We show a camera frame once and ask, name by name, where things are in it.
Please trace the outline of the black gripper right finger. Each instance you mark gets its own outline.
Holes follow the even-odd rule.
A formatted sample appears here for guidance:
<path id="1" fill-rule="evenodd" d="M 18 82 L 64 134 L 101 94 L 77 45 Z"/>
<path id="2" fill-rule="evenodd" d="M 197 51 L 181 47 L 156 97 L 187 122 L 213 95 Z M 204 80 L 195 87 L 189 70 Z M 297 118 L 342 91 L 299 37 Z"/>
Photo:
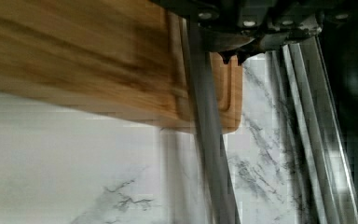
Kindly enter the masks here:
<path id="1" fill-rule="evenodd" d="M 238 65 L 242 65 L 249 57 L 249 52 L 240 51 L 236 53 Z"/>

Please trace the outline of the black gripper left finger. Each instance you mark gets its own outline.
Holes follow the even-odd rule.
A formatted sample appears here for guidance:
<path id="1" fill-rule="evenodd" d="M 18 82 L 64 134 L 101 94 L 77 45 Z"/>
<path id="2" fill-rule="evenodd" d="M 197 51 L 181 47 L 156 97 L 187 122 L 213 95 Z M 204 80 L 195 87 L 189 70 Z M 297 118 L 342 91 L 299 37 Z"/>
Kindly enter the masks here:
<path id="1" fill-rule="evenodd" d="M 227 50 L 219 52 L 219 55 L 222 58 L 223 64 L 229 64 L 230 59 L 236 55 L 235 50 Z"/>

